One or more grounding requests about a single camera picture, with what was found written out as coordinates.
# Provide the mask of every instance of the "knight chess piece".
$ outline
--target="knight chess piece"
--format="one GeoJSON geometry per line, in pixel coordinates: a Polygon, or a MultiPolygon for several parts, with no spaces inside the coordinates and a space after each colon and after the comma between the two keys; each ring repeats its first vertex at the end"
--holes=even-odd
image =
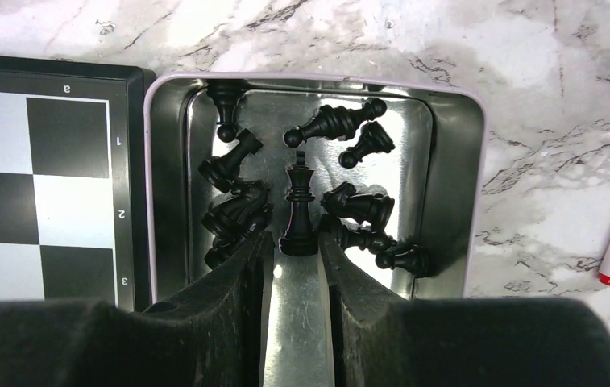
{"type": "Polygon", "coordinates": [[[212,248],[205,254],[205,263],[214,270],[220,264],[229,260],[253,235],[259,234],[269,226],[272,221],[273,208],[274,206],[267,204],[251,213],[247,218],[243,232],[233,241],[223,242],[219,237],[215,238],[212,248]]]}
{"type": "Polygon", "coordinates": [[[269,188],[263,181],[245,181],[236,185],[231,194],[201,219],[202,225],[224,243],[245,232],[250,215],[267,203],[269,188]]]}
{"type": "Polygon", "coordinates": [[[314,196],[309,192],[309,181],[314,174],[305,165],[305,153],[295,152],[295,165],[288,170],[290,192],[285,199],[290,202],[290,220],[284,236],[279,239],[279,249],[287,256],[312,256],[319,251],[317,233],[309,219],[309,202],[314,196]]]}
{"type": "Polygon", "coordinates": [[[247,90],[247,83],[242,79],[217,79],[207,83],[207,96],[212,98],[219,113],[217,137],[222,142],[230,143],[239,131],[235,111],[247,90]]]}
{"type": "Polygon", "coordinates": [[[285,132],[284,142],[291,148],[297,148],[313,137],[354,139],[359,125],[380,117],[387,109],[385,102],[378,98],[370,99],[358,110],[324,105],[319,107],[314,117],[303,127],[285,132]]]}
{"type": "Polygon", "coordinates": [[[262,143],[248,129],[242,130],[238,139],[239,144],[226,155],[212,156],[198,167],[198,172],[223,193],[229,192],[236,183],[240,165],[248,153],[254,155],[262,148],[262,143]]]}
{"type": "Polygon", "coordinates": [[[376,256],[379,268],[403,268],[413,274],[414,278],[430,277],[432,267],[428,252],[416,244],[399,251],[388,250],[376,256]]]}
{"type": "Polygon", "coordinates": [[[322,207],[339,218],[352,218],[359,224],[369,222],[372,231],[384,231],[395,206],[395,199],[381,193],[356,192],[356,188],[345,181],[324,193],[322,207]]]}
{"type": "Polygon", "coordinates": [[[350,230],[339,218],[330,214],[322,215],[319,231],[331,234],[343,250],[356,246],[362,250],[368,249],[371,254],[379,254],[397,245],[397,242],[384,232],[350,230]]]}
{"type": "Polygon", "coordinates": [[[343,168],[354,168],[365,156],[372,153],[390,153],[395,149],[395,143],[378,122],[367,123],[361,130],[362,134],[357,144],[338,157],[338,162],[343,168]]]}

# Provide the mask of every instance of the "marble surface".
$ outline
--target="marble surface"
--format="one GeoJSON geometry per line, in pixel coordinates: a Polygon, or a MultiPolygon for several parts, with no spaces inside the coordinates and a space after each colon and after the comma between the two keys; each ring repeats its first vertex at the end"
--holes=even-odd
{"type": "Polygon", "coordinates": [[[0,54],[474,90],[491,120],[470,294],[587,302],[610,236],[610,0],[0,0],[0,54]]]}

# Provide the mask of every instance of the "silver tray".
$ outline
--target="silver tray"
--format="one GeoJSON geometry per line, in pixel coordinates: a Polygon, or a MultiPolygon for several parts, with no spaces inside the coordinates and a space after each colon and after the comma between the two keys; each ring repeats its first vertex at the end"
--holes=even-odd
{"type": "MultiPolygon", "coordinates": [[[[348,257],[405,298],[463,295],[485,129],[483,110],[473,97],[455,89],[418,89],[351,77],[174,73],[153,84],[145,106],[150,140],[149,197],[153,204],[149,208],[158,215],[156,229],[151,231],[158,246],[151,251],[156,253],[151,265],[157,271],[152,282],[161,297],[181,280],[178,275],[170,276],[174,273],[170,265],[177,272],[184,269],[186,282],[210,270],[203,257],[213,236],[200,219],[221,193],[198,173],[197,166],[235,146],[222,143],[214,134],[218,114],[205,95],[205,80],[210,78],[242,78],[251,85],[251,91],[239,103],[237,121],[264,146],[244,160],[240,177],[264,180],[272,187],[270,202],[275,209],[270,230],[276,236],[282,235],[288,224],[285,169],[293,162],[295,152],[284,145],[283,133],[307,123],[321,105],[359,108],[370,97],[386,101],[388,111],[378,121],[396,145],[390,154],[371,154],[355,168],[345,169],[338,164],[338,155],[356,144],[359,136],[345,142],[310,139],[297,149],[306,152],[307,165],[315,170],[312,192],[321,198],[324,192],[349,181],[358,191],[382,192],[395,198],[386,232],[400,244],[417,242],[428,248],[438,266],[437,274],[414,281],[402,269],[377,268],[369,252],[350,248],[348,257]],[[170,251],[174,244],[170,241],[178,243],[181,239],[185,240],[184,247],[170,251]],[[179,257],[182,254],[183,264],[179,257]]],[[[318,200],[310,203],[314,224],[321,213],[318,200]]]]}

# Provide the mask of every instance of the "chessboard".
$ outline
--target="chessboard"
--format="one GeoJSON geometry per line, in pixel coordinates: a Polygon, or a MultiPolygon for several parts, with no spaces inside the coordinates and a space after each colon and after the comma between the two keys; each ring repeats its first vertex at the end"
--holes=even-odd
{"type": "Polygon", "coordinates": [[[100,298],[140,309],[126,87],[0,71],[0,301],[100,298]]]}

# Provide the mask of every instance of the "tray rim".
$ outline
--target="tray rim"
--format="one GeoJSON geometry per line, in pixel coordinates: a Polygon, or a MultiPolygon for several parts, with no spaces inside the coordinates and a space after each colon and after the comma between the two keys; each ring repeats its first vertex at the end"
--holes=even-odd
{"type": "Polygon", "coordinates": [[[483,169],[485,158],[487,156],[487,143],[489,140],[489,119],[487,110],[484,107],[483,99],[475,92],[461,89],[452,86],[436,85],[428,82],[411,82],[399,81],[379,77],[364,77],[364,76],[347,76],[342,74],[326,74],[326,73],[290,73],[290,72],[202,72],[202,71],[178,71],[166,73],[158,77],[150,85],[143,100],[143,158],[145,163],[146,177],[146,209],[147,209],[147,227],[148,227],[148,266],[151,284],[151,300],[152,303],[158,301],[157,288],[157,260],[156,260],[156,240],[154,220],[155,214],[153,210],[153,191],[152,191],[152,160],[151,160],[151,108],[153,98],[157,90],[169,81],[179,79],[276,79],[276,80],[300,80],[300,81],[334,81],[334,82],[358,82],[372,83],[383,86],[403,87],[409,89],[418,89],[420,91],[438,92],[445,94],[456,94],[462,97],[470,98],[480,108],[483,114],[483,139],[480,144],[480,158],[478,163],[478,176],[476,178],[475,199],[473,202],[473,213],[471,214],[471,230],[468,238],[467,249],[467,264],[464,275],[462,297],[467,296],[469,289],[469,280],[471,272],[471,257],[474,252],[473,241],[475,239],[475,230],[479,224],[479,218],[476,216],[480,209],[480,187],[483,184],[483,169]]]}

